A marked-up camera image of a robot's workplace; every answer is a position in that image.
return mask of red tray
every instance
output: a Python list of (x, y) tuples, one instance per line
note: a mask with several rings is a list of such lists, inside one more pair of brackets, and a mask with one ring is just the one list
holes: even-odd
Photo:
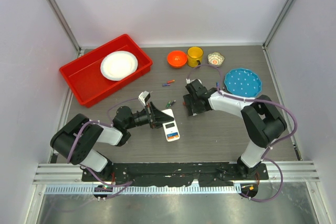
[[(115, 51), (128, 51), (138, 59), (138, 68), (121, 81), (106, 79), (100, 72), (102, 60)], [(94, 104), (130, 84), (151, 70), (153, 61), (127, 34), (98, 47), (59, 69), (79, 104), (91, 107)]]

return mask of cup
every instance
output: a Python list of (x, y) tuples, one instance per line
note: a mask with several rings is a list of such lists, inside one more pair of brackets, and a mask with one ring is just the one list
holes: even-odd
[(194, 68), (201, 64), (203, 57), (203, 50), (200, 47), (191, 47), (187, 52), (187, 64)]

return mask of white wall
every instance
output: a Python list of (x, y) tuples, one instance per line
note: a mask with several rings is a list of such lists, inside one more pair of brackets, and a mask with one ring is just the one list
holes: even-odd
[(0, 0), (0, 217), (23, 223), (38, 163), (67, 85), (58, 68), (75, 50), (46, 0)]
[(336, 0), (296, 0), (269, 47), (299, 149), (314, 161), (336, 210)]
[(264, 42), (286, 0), (56, 0), (82, 46)]

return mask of blue polka dot plate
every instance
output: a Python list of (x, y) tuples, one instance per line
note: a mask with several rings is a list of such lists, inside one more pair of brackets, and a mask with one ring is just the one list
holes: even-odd
[(241, 97), (256, 97), (263, 86), (258, 75), (245, 68), (232, 69), (226, 74), (224, 84), (227, 91)]

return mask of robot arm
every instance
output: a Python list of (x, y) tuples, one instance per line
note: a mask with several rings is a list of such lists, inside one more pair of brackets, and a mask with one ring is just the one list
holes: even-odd
[[(256, 170), (268, 145), (287, 128), (285, 120), (273, 105), (238, 101), (225, 97), (223, 96), (226, 94), (224, 91), (220, 91), (222, 94), (219, 94), (215, 88), (207, 90), (199, 80), (187, 84), (186, 88), (189, 94), (184, 95), (183, 99), (189, 116), (209, 110), (220, 110), (244, 120), (250, 142), (237, 161), (238, 172), (242, 175), (250, 175)], [(261, 95), (258, 99), (270, 101), (266, 95)]]
[[(163, 123), (174, 121), (173, 117), (158, 110), (152, 102), (147, 103), (149, 98), (150, 94), (147, 91), (139, 95), (139, 101), (144, 109), (135, 113), (132, 113), (127, 106), (118, 108), (113, 119), (113, 127), (102, 124), (89, 124), (85, 127), (70, 162), (73, 165), (81, 164), (90, 167), (102, 179), (109, 177), (112, 162), (92, 149), (95, 143), (122, 146), (131, 136), (128, 129), (145, 124), (149, 124), (152, 129), (161, 128)], [(77, 114), (52, 137), (50, 146), (65, 158), (68, 157), (77, 134), (89, 121), (89, 118), (83, 114)]]

